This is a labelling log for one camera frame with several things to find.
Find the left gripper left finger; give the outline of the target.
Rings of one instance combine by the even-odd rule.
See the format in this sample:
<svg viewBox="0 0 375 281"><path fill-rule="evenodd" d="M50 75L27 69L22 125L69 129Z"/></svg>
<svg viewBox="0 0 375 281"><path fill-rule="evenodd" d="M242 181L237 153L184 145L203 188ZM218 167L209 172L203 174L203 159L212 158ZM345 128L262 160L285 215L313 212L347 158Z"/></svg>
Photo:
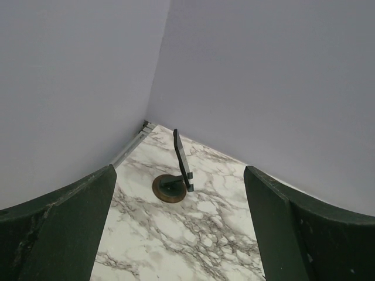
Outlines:
<svg viewBox="0 0 375 281"><path fill-rule="evenodd" d="M1 280L90 280L116 179L108 165L1 210Z"/></svg>

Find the black phone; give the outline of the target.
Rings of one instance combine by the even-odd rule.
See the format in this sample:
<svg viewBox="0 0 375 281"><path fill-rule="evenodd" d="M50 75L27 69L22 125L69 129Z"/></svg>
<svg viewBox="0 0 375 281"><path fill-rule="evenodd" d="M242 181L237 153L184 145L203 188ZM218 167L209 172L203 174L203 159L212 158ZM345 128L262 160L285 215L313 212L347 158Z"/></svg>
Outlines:
<svg viewBox="0 0 375 281"><path fill-rule="evenodd" d="M180 138L178 129L173 130L173 145L179 162L179 168L186 186L187 192L194 192L194 185L190 181L193 179L193 173L190 171L186 153Z"/></svg>

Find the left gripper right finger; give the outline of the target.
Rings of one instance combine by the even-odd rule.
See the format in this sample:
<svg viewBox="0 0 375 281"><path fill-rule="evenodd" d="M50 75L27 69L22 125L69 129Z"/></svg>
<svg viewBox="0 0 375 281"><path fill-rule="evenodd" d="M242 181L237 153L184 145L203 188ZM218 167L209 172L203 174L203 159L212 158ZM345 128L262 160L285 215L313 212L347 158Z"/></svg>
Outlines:
<svg viewBox="0 0 375 281"><path fill-rule="evenodd" d="M244 170L266 280L374 280L374 217Z"/></svg>

